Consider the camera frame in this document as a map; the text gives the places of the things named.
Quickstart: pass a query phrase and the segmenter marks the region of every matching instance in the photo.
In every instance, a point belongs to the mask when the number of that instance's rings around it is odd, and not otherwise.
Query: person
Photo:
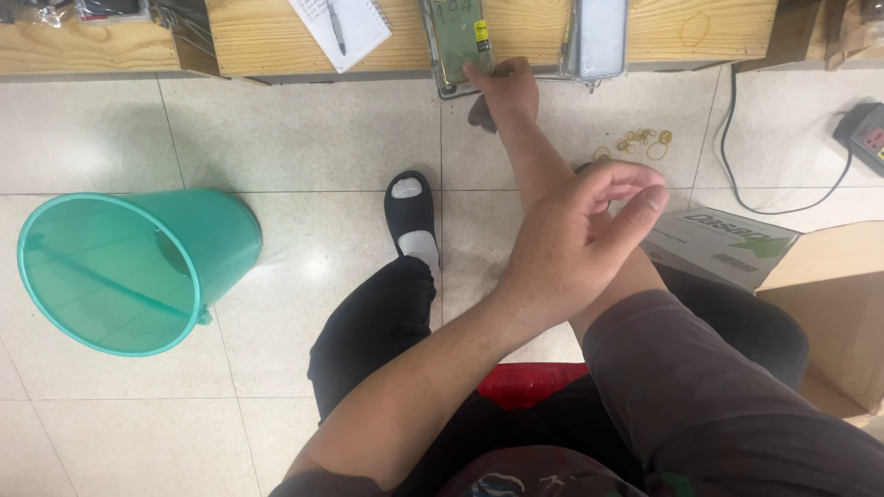
[[[664,178],[618,161],[575,176],[535,123],[527,60],[502,63],[506,77],[464,71],[527,212],[507,269],[430,333],[431,192],[417,172],[393,179],[385,213],[400,257],[340,304],[310,350],[322,421],[271,497],[882,495],[884,446],[795,392],[800,327],[637,248],[667,202]],[[476,392],[566,320],[590,374],[531,408]]]

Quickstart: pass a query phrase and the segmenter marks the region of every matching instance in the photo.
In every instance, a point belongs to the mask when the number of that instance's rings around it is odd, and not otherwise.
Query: shirt
[[[884,445],[809,402],[731,348],[672,294],[605,311],[583,357],[608,414],[642,462],[645,494],[562,447],[492,451],[438,497],[884,495]],[[370,478],[314,471],[271,497],[380,497]]]

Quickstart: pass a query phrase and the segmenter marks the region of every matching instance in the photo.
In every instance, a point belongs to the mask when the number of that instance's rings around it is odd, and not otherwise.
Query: spiral notebook
[[[390,37],[390,23],[374,0],[331,0],[347,46],[347,54],[341,55],[326,0],[289,2],[338,73],[346,72]]]

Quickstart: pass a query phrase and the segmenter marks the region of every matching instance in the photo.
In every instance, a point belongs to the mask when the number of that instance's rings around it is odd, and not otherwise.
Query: black electrical cable
[[[724,162],[725,169],[728,170],[728,176],[730,177],[731,187],[734,189],[734,196],[736,197],[736,201],[740,203],[745,209],[755,212],[756,214],[764,214],[765,216],[773,216],[776,214],[789,214],[790,212],[798,212],[800,210],[808,210],[811,207],[816,207],[823,203],[834,191],[841,185],[841,182],[844,180],[844,177],[847,176],[847,171],[850,170],[850,162],[853,160],[853,150],[850,149],[850,143],[846,142],[847,146],[847,164],[844,165],[844,172],[841,173],[841,177],[834,183],[832,188],[826,193],[823,198],[819,199],[817,202],[812,203],[806,207],[801,207],[798,209],[792,210],[782,210],[780,212],[762,212],[760,210],[752,209],[752,207],[746,205],[743,202],[743,199],[740,198],[740,190],[736,186],[736,179],[734,178],[734,172],[730,170],[730,164],[728,164],[728,157],[724,153],[724,142],[728,138],[728,129],[730,129],[730,120],[734,118],[734,109],[736,108],[736,64],[732,64],[730,66],[730,111],[728,112],[728,122],[724,125],[724,132],[721,133],[721,160]]]

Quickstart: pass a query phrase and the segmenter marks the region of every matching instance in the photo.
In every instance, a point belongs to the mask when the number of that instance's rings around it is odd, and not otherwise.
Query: black pants
[[[807,338],[783,310],[736,288],[657,266],[669,290],[744,356],[797,389],[807,366]],[[430,335],[436,297],[430,269],[404,256],[362,283],[329,317],[310,350],[322,420],[361,381]],[[503,410],[474,392],[446,425],[395,495],[429,496],[478,456],[529,445],[567,447],[644,488],[640,462],[607,415],[590,375],[531,408]]]

